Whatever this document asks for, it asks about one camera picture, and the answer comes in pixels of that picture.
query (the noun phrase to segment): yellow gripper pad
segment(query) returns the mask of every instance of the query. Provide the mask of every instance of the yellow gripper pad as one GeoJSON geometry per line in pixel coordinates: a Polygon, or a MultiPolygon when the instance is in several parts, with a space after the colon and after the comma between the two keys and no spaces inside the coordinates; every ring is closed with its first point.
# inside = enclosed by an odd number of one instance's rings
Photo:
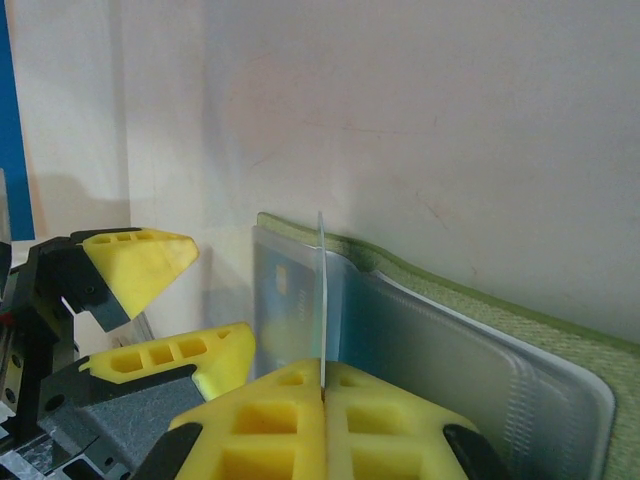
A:
{"type": "Polygon", "coordinates": [[[348,365],[303,360],[178,416],[135,480],[507,479],[464,417],[348,365]]]}
{"type": "Polygon", "coordinates": [[[100,233],[82,248],[129,318],[140,314],[197,258],[192,238],[142,229],[100,233]]]}
{"type": "Polygon", "coordinates": [[[80,366],[93,377],[123,384],[194,365],[192,379],[205,401],[247,381],[256,342],[246,323],[189,332],[96,353],[80,366]]]}

